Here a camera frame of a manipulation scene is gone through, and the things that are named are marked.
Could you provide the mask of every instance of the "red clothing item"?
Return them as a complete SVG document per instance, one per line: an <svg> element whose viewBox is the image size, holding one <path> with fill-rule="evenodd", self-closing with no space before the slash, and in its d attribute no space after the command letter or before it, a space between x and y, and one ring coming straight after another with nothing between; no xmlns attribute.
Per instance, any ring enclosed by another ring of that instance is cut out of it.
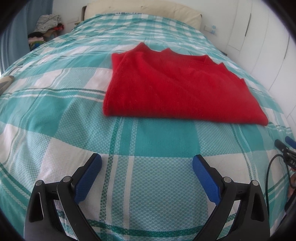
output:
<svg viewBox="0 0 296 241"><path fill-rule="evenodd" d="M107 116L180 118L267 125L245 81L209 56L161 52L140 43L112 54Z"/></svg>

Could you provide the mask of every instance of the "human hand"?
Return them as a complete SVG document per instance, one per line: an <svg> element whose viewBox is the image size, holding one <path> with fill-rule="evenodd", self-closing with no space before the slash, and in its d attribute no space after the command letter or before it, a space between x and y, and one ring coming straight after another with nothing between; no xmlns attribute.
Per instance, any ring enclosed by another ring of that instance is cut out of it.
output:
<svg viewBox="0 0 296 241"><path fill-rule="evenodd" d="M292 185L295 185L296 184L296 173L294 173L292 176L291 176L291 183ZM288 188L288 198L290 198L293 194L295 189L293 189L290 185L289 185L289 188Z"/></svg>

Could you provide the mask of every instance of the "blue gripper pad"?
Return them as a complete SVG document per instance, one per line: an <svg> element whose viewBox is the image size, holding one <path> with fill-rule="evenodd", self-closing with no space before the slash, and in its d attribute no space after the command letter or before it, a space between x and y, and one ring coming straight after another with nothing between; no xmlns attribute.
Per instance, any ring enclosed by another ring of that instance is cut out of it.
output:
<svg viewBox="0 0 296 241"><path fill-rule="evenodd" d="M79 182L75 185L74 201L76 202L76 204L79 204L80 202L85 200L101 168L102 158L99 154L97 154Z"/></svg>
<svg viewBox="0 0 296 241"><path fill-rule="evenodd" d="M193 157L192 167L209 200L218 205L221 201L219 186L215 183L198 156Z"/></svg>

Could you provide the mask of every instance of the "plaid bedspread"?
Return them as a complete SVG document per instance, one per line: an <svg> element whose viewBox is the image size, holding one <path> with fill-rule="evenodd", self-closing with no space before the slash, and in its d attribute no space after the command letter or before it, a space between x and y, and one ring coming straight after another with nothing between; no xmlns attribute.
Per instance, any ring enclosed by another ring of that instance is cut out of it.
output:
<svg viewBox="0 0 296 241"><path fill-rule="evenodd" d="M268 126L105 117L111 54L140 42L224 62L245 79ZM236 182L256 179L265 193L267 166L277 154L274 140L293 137L261 84L199 31L168 18L98 15L30 52L3 75L12 70L15 81L0 96L0 207L20 233L34 183L72 175L96 152L103 167L80 207L102 240L192 240L214 209L192 170L192 157L202 154ZM273 230L283 216L287 187L285 166L275 161L268 189ZM235 202L221 237L237 208ZM73 235L63 212L59 215Z"/></svg>

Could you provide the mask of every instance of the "bed sheet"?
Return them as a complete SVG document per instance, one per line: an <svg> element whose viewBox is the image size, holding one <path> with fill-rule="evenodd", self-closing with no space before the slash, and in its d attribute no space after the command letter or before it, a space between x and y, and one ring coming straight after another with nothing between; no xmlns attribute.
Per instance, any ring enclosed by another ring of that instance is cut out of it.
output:
<svg viewBox="0 0 296 241"><path fill-rule="evenodd" d="M105 117L111 54L140 42L156 51L169 47L223 62L244 78L268 125ZM34 183L72 175L96 152L102 170L80 207L102 240L192 240L215 206L192 170L192 157L202 154L236 182L258 180L265 195L267 166L277 154L274 140L293 138L282 110L260 83L198 30L168 18L97 15L25 55L3 75L12 70L15 81L0 96L0 207L20 233ZM287 187L285 166L276 161L268 189L272 230L283 216ZM221 237L237 208L236 202Z"/></svg>

